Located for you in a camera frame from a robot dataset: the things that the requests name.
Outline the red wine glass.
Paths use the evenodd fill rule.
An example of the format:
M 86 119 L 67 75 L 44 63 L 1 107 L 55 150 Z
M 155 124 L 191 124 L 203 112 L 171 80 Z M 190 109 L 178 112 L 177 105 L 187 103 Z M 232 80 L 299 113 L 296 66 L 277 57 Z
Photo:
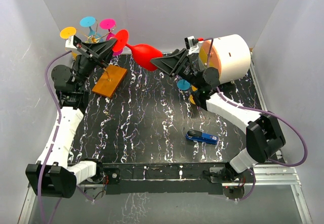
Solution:
M 118 52 L 122 50 L 124 47 L 128 47 L 131 52 L 134 61 L 141 66 L 142 68 L 148 71 L 155 71 L 157 67 L 151 63 L 151 60 L 154 58 L 160 58 L 163 56 L 162 52 L 158 49 L 150 46 L 148 44 L 137 44 L 137 45 L 129 45 L 129 33 L 127 30 L 122 29 L 117 34 L 115 34 L 111 39 L 116 39 L 116 44 L 113 46 L 112 50 L 114 52 Z

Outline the pink wine glass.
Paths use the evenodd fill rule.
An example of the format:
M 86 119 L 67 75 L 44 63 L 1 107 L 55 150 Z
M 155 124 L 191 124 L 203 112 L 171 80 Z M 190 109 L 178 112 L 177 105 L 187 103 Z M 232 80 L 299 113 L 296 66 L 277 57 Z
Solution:
M 110 38 L 114 37 L 114 30 L 116 29 L 116 21 L 114 19 L 108 18 L 104 19 L 100 22 L 100 28 L 106 29 L 108 31 L 108 34 L 106 36 L 106 40 L 109 40 Z

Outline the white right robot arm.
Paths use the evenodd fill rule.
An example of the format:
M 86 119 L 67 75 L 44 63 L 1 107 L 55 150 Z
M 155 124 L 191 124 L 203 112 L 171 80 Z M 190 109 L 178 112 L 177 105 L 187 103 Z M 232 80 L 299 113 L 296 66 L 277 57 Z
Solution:
M 187 49 L 175 50 L 170 55 L 153 58 L 151 64 L 170 77 L 178 75 L 188 81 L 195 104 L 236 125 L 246 135 L 246 147 L 228 161 L 217 176 L 225 181 L 237 182 L 244 171 L 270 159 L 286 143 L 278 119 L 270 112 L 244 109 L 242 105 L 218 92 L 218 69 L 207 67 L 197 70 Z

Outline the yellow wine glass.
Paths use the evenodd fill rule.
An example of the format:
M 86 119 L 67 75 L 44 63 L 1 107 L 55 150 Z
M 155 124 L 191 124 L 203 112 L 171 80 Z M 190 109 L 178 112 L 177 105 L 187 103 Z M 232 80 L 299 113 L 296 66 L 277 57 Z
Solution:
M 197 88 L 192 85 L 191 90 L 192 90 L 192 92 L 190 94 L 189 100 L 190 100 L 191 104 L 196 105 L 196 102 L 193 97 L 193 93 L 197 91 Z

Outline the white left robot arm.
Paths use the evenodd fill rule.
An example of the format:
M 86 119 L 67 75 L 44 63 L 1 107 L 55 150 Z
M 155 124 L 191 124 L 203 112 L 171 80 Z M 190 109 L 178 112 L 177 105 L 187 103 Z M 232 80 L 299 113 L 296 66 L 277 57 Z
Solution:
M 112 59 L 117 39 L 86 43 L 71 36 L 68 42 L 79 54 L 73 66 L 59 64 L 46 68 L 46 83 L 50 80 L 54 83 L 48 89 L 58 115 L 43 152 L 36 163 L 27 165 L 25 170 L 38 197 L 70 198 L 83 181 L 90 179 L 99 183 L 105 175 L 100 160 L 86 158 L 69 166 L 68 158 L 76 130 L 88 106 L 89 92 L 84 89 L 84 84 L 97 66 L 103 68 Z

